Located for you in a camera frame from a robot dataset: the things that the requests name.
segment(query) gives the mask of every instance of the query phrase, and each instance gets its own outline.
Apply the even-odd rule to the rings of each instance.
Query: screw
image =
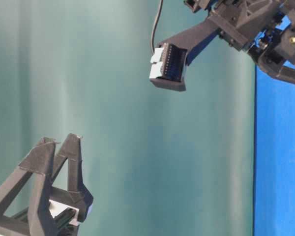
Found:
[[[269,45],[268,43],[263,42],[261,39],[258,40],[258,44],[259,44],[259,47],[263,50],[266,49]]]
[[[290,44],[295,44],[295,36],[290,37]]]
[[[233,46],[234,46],[234,43],[235,43],[235,40],[231,39],[228,45],[229,45],[230,47],[233,47]]]

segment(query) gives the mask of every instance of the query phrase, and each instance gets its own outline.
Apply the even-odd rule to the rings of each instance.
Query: gripper jaw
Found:
[[[185,91],[185,67],[219,31],[219,27],[208,17],[198,25],[160,42],[150,61],[150,81],[159,88]]]
[[[76,236],[93,196],[83,184],[80,137],[69,134],[55,155],[56,142],[43,138],[0,186],[0,235]],[[52,186],[68,159],[68,190]],[[5,211],[35,174],[29,207],[12,217]]]

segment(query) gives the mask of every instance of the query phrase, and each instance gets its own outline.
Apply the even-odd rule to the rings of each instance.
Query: black cable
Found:
[[[154,37],[155,37],[155,32],[156,32],[157,24],[158,24],[158,21],[159,21],[159,18],[160,18],[160,16],[161,16],[161,12],[162,12],[163,1],[164,1],[164,0],[160,0],[160,2],[159,2],[159,6],[158,6],[158,10],[157,10],[157,14],[156,14],[155,21],[154,21],[154,24],[153,24],[152,35],[151,35],[151,41],[150,41],[151,50],[152,50],[152,55],[154,54],[154,51],[155,51],[155,47],[154,47]]]

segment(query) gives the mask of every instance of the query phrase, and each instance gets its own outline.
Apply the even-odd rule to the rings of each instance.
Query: teal backdrop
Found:
[[[254,65],[217,38],[187,92],[155,88],[157,5],[0,0],[0,184],[41,137],[72,132],[95,196],[81,236],[252,235]],[[205,16],[166,0],[156,41]]]

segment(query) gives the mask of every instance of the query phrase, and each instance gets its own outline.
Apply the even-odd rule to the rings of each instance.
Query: black 3d-printed part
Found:
[[[219,35],[231,47],[246,51],[269,76],[295,84],[295,69],[284,66],[287,61],[295,65],[295,0],[185,0],[184,3],[193,12],[208,10],[207,18],[162,41],[158,47],[169,44],[186,49],[185,63],[190,65]],[[277,26],[285,16],[291,24],[279,30]],[[256,42],[258,35],[263,36]],[[179,90],[159,78],[150,76],[150,80],[157,87]]]
[[[76,236],[79,226],[70,222],[83,222],[93,203],[93,196],[83,184],[80,137],[69,134],[55,155],[55,140],[41,139],[0,186],[0,235],[3,236]],[[64,162],[68,159],[68,190],[52,187]],[[12,217],[3,214],[19,194],[32,174],[36,174],[29,207]],[[69,208],[52,217],[50,200]]]

